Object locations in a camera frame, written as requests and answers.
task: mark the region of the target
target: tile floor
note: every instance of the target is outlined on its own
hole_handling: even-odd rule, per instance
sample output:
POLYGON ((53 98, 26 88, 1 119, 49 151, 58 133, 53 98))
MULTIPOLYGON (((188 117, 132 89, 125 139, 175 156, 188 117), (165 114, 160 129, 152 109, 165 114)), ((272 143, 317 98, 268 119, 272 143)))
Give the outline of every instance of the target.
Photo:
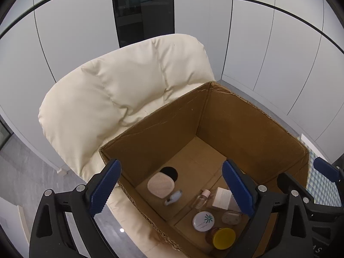
MULTIPOLYGON (((0 197, 20 205, 24 209, 26 223, 31 231, 38 204, 44 191, 52 188, 55 192, 71 191, 84 183, 72 170, 62 177, 29 148, 16 135, 11 136, 0 150, 0 197)), ((77 231, 73 216, 67 213, 68 223, 79 252, 89 257, 86 247, 77 231)), ((95 216, 95 220, 120 258, 142 258, 145 255, 137 248, 107 206, 95 216)))

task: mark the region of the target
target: clear plastic bottle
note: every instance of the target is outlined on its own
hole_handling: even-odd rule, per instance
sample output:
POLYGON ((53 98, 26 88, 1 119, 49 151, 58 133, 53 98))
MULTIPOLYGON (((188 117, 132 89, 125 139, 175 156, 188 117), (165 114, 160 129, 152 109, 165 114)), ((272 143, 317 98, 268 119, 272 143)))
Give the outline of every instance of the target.
POLYGON ((202 194, 200 194, 196 200, 191 205, 192 208, 195 208, 196 210, 200 210, 208 201, 208 198, 210 196, 210 191, 207 189, 204 189, 202 194))

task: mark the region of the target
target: blue gripper pad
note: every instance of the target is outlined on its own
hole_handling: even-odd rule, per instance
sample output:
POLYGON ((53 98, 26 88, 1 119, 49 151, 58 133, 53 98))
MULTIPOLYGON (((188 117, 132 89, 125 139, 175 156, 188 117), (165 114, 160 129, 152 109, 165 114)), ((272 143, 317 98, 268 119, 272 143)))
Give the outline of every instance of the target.
POLYGON ((222 176, 242 213, 247 214, 249 217, 254 216, 252 195, 228 161, 225 161, 222 165, 222 176))
POLYGON ((111 159, 104 169, 97 175, 101 179, 97 179, 97 175, 94 175, 97 183, 91 183, 90 189, 92 194, 89 196, 88 210, 90 215, 94 217, 97 213, 101 213, 106 201, 114 189, 119 177, 121 176, 121 163, 117 159, 111 159))
POLYGON ((339 181, 339 170, 332 166, 330 163, 326 162, 321 157, 317 157, 314 159, 313 166, 319 173, 321 173, 331 182, 339 181))

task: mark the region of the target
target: blue grid mat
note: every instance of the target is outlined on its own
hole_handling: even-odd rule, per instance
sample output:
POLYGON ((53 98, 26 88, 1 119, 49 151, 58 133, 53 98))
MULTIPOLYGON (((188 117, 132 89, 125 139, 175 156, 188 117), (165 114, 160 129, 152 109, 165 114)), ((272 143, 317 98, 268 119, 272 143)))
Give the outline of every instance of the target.
POLYGON ((329 181, 313 167, 313 161, 318 156, 301 139, 299 140, 309 150, 306 189, 314 197, 314 203, 334 207, 342 206, 336 184, 329 181))

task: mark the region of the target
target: dark glass window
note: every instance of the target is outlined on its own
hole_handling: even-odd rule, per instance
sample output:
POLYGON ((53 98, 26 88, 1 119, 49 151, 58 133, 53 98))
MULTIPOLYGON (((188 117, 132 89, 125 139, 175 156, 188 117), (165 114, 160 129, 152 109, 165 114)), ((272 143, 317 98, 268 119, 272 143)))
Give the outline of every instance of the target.
POLYGON ((174 0, 113 0, 119 46, 174 33, 174 0))
POLYGON ((8 139, 12 135, 5 123, 3 123, 1 120, 2 118, 0 117, 0 149, 4 146, 6 141, 8 141, 8 139))

